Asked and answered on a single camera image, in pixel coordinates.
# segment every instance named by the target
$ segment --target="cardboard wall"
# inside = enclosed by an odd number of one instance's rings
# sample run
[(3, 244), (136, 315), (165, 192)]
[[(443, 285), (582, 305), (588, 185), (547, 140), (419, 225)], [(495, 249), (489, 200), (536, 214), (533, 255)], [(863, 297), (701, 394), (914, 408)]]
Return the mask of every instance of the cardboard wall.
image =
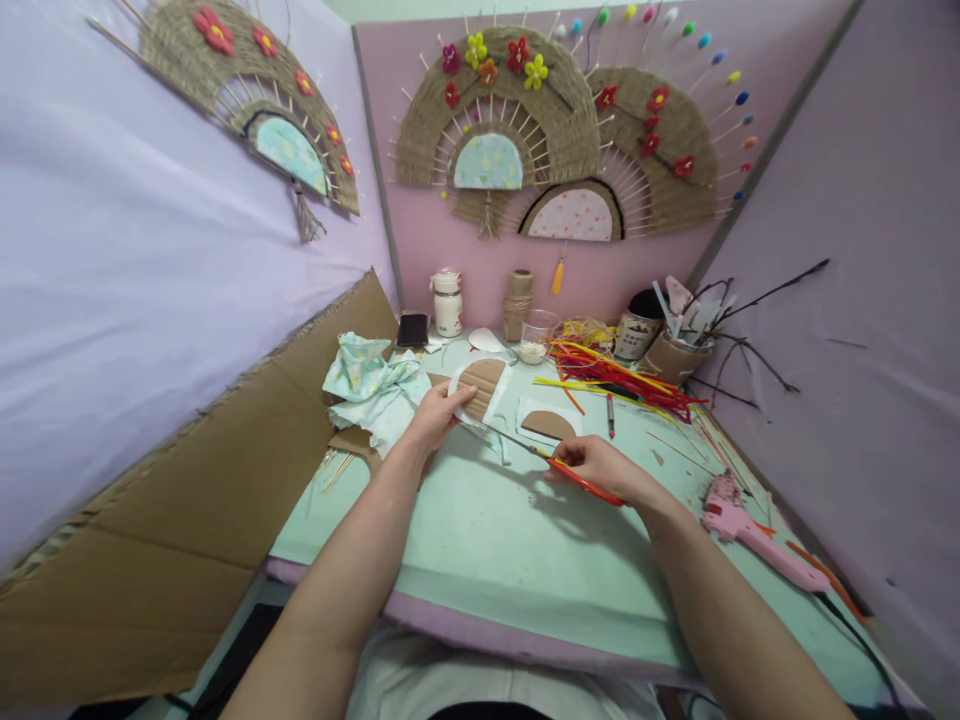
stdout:
[[(653, 60), (653, 67), (681, 89), (689, 88), (709, 65), (719, 48), (729, 54), (712, 76), (711, 92), (698, 91), (706, 97), (704, 117), (713, 119), (740, 90), (749, 90), (752, 97), (743, 113), (731, 112), (713, 128), (732, 126), (746, 111), (755, 112), (756, 122), (750, 128), (728, 136), (722, 150), (733, 150), (749, 135), (760, 142), (753, 150), (756, 159), (772, 130), (796, 93), (804, 76), (822, 53), (826, 43), (850, 5), (850, 0), (813, 0), (808, 2), (771, 3), (767, 0), (728, 0), (725, 2), (677, 3), (679, 18), (666, 36), (672, 47), (675, 36), (689, 20), (697, 24), (697, 37), (709, 31), (713, 44), (699, 55), (690, 42), (664, 59), (656, 48), (662, 47), (660, 28), (651, 35), (644, 57)], [(666, 12), (672, 5), (665, 3)], [(483, 18), (471, 15), (471, 29), (492, 22), (490, 6)], [(597, 8), (562, 13), (560, 21), (567, 28), (575, 18), (583, 18), (588, 27)], [(623, 23), (623, 6), (610, 10), (610, 22), (603, 31), (601, 59), (607, 64), (629, 64), (639, 57), (643, 38), (638, 13), (633, 24)], [(527, 23), (547, 32), (554, 21), (554, 12), (531, 12)], [(500, 14), (498, 24), (519, 25), (522, 14)], [(537, 277), (534, 304), (561, 316), (591, 314), (599, 318), (619, 317), (626, 302), (655, 278), (672, 273), (685, 277), (693, 268), (709, 242), (716, 224), (672, 233), (670, 235), (599, 245), (571, 242), (567, 250), (563, 292), (550, 295), (549, 283), (560, 256), (562, 242), (542, 238), (504, 235), (498, 241), (477, 239), (477, 227), (455, 218), (453, 199), (440, 198), (441, 188), (405, 187), (390, 182), (396, 177), (395, 154), (389, 142), (396, 139), (399, 127), (393, 118), (402, 119), (408, 100), (401, 92), (413, 93), (424, 74), (419, 54), (433, 62), (440, 52), (437, 33), (445, 42), (464, 35), (463, 18), (424, 20), (397, 23), (371, 23), (357, 26), (357, 36), (365, 75), (368, 102), (376, 133), (377, 154), (385, 176), (387, 201), (393, 240), (399, 258), (404, 307), (432, 313), (428, 291), (430, 276), (444, 266), (454, 266), (464, 273), (464, 324), (502, 324), (501, 301), (506, 292), (507, 277), (515, 268), (528, 268)], [(568, 47), (573, 40), (566, 41)], [(593, 37), (592, 65), (597, 61), (596, 33)], [(587, 65), (587, 43), (578, 50), (581, 66)], [(726, 91), (723, 80), (734, 70), (743, 71), (740, 84)], [(736, 169), (746, 157), (734, 156), (721, 163), (721, 173)], [(740, 179), (723, 181), (724, 194), (732, 194)]]
[(396, 337), (372, 270), (0, 585), (0, 710), (192, 686), (333, 436), (348, 330)]
[(0, 575), (367, 268), (395, 301), (350, 28), (259, 7), (359, 173), (307, 246), (289, 183), (87, 25), (136, 45), (122, 3), (0, 3)]
[(831, 258), (728, 328), (801, 394), (734, 353), (723, 386), (762, 413), (716, 415), (937, 717), (960, 713), (958, 28), (951, 0), (865, 2), (705, 277), (751, 299)]

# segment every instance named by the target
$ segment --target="tassel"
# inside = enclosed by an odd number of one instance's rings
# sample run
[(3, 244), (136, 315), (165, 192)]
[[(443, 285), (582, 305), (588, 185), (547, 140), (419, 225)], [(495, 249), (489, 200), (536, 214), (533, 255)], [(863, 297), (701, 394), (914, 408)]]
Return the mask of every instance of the tassel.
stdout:
[(557, 269), (553, 273), (553, 282), (550, 283), (550, 294), (559, 295), (560, 286), (563, 285), (563, 261), (567, 257), (567, 241), (563, 241), (563, 250), (560, 253), (560, 262), (557, 263)]
[(300, 231), (300, 242), (305, 244), (316, 238), (317, 228), (327, 234), (327, 229), (317, 220), (310, 206), (307, 205), (307, 199), (303, 196), (303, 186), (296, 178), (290, 178), (293, 182), (293, 191), (297, 194), (297, 229)]
[(483, 238), (495, 238), (496, 233), (493, 231), (493, 200), (490, 197), (490, 191), (487, 190), (487, 199), (484, 201), (483, 217), (480, 218), (480, 239)]

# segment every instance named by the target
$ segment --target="hand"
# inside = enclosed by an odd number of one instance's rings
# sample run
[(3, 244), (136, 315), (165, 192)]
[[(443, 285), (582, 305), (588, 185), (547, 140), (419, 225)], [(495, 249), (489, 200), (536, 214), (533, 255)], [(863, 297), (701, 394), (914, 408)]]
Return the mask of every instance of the hand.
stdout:
[(450, 381), (432, 387), (417, 408), (413, 422), (404, 433), (414, 442), (422, 444), (427, 450), (437, 450), (447, 439), (447, 435), (459, 424), (453, 416), (454, 410), (477, 394), (473, 385), (459, 388), (453, 395), (448, 395)]
[[(597, 435), (564, 440), (553, 451), (553, 457), (633, 508), (669, 503), (673, 498), (650, 473)], [(543, 478), (548, 482), (569, 482), (552, 468)]]

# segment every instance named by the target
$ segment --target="orange scissors handle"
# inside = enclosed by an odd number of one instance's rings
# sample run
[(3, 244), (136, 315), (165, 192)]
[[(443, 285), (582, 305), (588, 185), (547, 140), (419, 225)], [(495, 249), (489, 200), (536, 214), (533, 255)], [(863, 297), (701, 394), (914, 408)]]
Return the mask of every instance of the orange scissors handle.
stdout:
[(546, 456), (542, 456), (542, 457), (544, 460), (547, 461), (547, 465), (552, 467), (554, 470), (556, 470), (558, 473), (560, 473), (564, 477), (575, 482), (577, 485), (582, 487), (588, 493), (592, 493), (593, 495), (596, 495), (598, 498), (600, 498), (605, 502), (610, 503), (614, 507), (623, 507), (623, 500), (618, 498), (616, 495), (611, 495), (603, 488), (598, 488), (593, 483), (587, 482), (582, 477), (577, 475), (566, 463), (562, 463), (559, 460), (555, 460), (552, 457), (546, 457)]

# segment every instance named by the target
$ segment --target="white lid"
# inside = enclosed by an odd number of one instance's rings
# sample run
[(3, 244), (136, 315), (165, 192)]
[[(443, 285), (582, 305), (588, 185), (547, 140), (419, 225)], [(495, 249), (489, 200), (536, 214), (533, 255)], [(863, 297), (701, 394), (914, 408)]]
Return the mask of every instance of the white lid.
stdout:
[(460, 289), (460, 273), (453, 268), (443, 268), (430, 278), (430, 285), (437, 292), (457, 292)]

